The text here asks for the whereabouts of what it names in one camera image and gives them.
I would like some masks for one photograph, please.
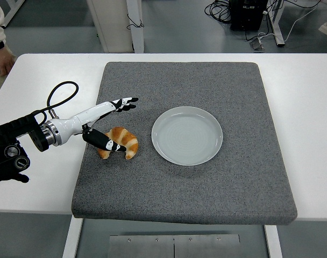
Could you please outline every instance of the white robotic arm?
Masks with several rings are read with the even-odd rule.
[[[130,102],[137,101],[138,98],[123,98],[118,99],[116,101],[104,102],[90,109],[82,111],[69,119],[59,119],[58,117],[48,120],[42,125],[42,131],[44,132],[47,141],[54,146],[59,146],[65,144],[72,135],[76,134],[96,134],[96,130],[90,129],[90,127],[99,119],[109,115],[112,112],[122,110],[130,110],[135,108],[135,105],[130,104]],[[104,134],[98,134],[97,138],[101,138]],[[98,145],[100,147],[99,142],[90,142],[89,136],[86,135],[83,137],[85,141],[91,143],[92,145]],[[117,146],[116,143],[110,142],[110,139],[99,139],[102,142],[103,148],[108,151],[122,151],[121,146]]]
[[[75,85],[75,92],[64,101],[50,105],[50,99],[55,90],[64,84]],[[24,117],[0,125],[0,181],[10,179],[23,183],[29,181],[29,178],[21,174],[21,172],[30,166],[30,159],[17,139],[25,134],[29,134],[34,145],[41,152],[49,149],[50,145],[60,146],[65,144],[72,135],[76,134],[82,134],[83,140],[97,148],[114,152],[126,151],[124,146],[113,142],[105,134],[91,127],[96,121],[112,112],[134,109],[136,106],[130,103],[136,102],[138,98],[123,98],[116,101],[104,102],[78,113],[69,119],[60,119],[56,116],[53,108],[69,101],[77,94],[78,90],[79,86],[75,82],[62,82],[51,91],[46,108],[33,111]],[[49,111],[52,116],[51,120],[46,121],[47,115],[45,111]],[[35,116],[40,113],[44,115],[44,120],[38,123]]]

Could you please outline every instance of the black equipment box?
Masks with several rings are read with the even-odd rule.
[[[229,0],[233,31],[257,31],[268,0]]]

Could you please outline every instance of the croissant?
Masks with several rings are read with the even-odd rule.
[[[127,160],[133,158],[138,149],[138,141],[135,135],[130,133],[124,127],[114,127],[108,133],[105,133],[112,141],[126,148],[125,158]],[[98,149],[98,153],[102,159],[107,159],[110,156],[110,151]]]

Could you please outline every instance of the person's hand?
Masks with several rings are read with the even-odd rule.
[[[0,49],[0,76],[8,74],[14,65],[14,56],[6,47]]]

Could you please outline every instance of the desk leg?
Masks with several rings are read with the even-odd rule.
[[[82,222],[83,219],[76,219],[72,216],[62,258],[75,258],[80,239]]]
[[[137,24],[140,25],[142,20],[142,0],[126,0],[127,12],[129,17]],[[137,28],[131,26],[131,37],[133,49],[136,54],[141,54],[144,52],[144,38],[143,38],[143,28]]]
[[[275,8],[278,8],[282,4],[283,4],[282,8],[276,10],[273,17],[270,17],[272,32],[275,34],[276,45],[279,46],[279,47],[283,47],[285,45],[281,29],[280,29],[280,27],[278,25],[278,23],[280,22],[284,7],[285,7],[284,3],[283,3],[283,0],[279,0],[278,4],[275,6]]]
[[[11,21],[13,16],[17,13],[17,11],[19,10],[19,8],[21,7],[21,5],[24,2],[25,2],[25,0],[17,0],[16,2],[15,2],[15,0],[7,0],[7,3],[9,5],[9,7],[11,8],[11,10],[4,17],[3,26],[7,27],[8,23]]]
[[[282,258],[282,250],[280,245],[280,239],[277,232],[276,226],[265,225],[265,235],[266,235],[266,243],[267,249],[269,252],[270,258]]]

